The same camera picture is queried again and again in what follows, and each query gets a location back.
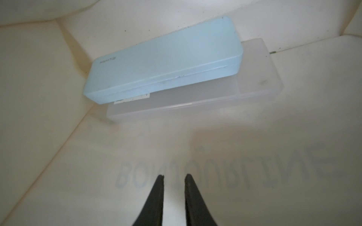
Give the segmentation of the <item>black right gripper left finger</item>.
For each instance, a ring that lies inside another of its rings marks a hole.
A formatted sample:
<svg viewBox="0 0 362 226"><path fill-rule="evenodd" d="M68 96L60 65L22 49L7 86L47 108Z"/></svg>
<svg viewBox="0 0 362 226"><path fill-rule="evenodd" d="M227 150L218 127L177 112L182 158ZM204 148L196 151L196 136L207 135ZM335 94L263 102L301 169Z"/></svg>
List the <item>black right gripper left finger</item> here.
<svg viewBox="0 0 362 226"><path fill-rule="evenodd" d="M164 204L164 176L158 175L147 200L133 226L162 226Z"/></svg>

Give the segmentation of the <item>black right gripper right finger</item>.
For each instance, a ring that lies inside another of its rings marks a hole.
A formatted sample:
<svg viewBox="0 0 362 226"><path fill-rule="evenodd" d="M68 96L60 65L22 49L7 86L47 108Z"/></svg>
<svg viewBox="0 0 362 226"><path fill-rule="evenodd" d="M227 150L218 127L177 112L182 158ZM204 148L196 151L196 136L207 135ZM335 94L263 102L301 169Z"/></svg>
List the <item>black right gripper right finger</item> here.
<svg viewBox="0 0 362 226"><path fill-rule="evenodd" d="M191 174L185 177L185 212L187 226L217 226Z"/></svg>

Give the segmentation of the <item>cream canvas tote bag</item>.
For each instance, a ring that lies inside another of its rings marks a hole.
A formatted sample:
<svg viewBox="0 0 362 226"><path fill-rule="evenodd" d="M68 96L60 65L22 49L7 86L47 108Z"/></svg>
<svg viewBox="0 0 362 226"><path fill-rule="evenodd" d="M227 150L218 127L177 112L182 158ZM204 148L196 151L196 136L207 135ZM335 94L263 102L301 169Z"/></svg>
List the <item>cream canvas tote bag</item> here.
<svg viewBox="0 0 362 226"><path fill-rule="evenodd" d="M163 224L185 225L191 174L220 226L362 223L360 1L98 1L1 27L1 224L130 226L158 174ZM250 104L110 121L83 95L100 57L229 17L243 81L283 85Z"/></svg>

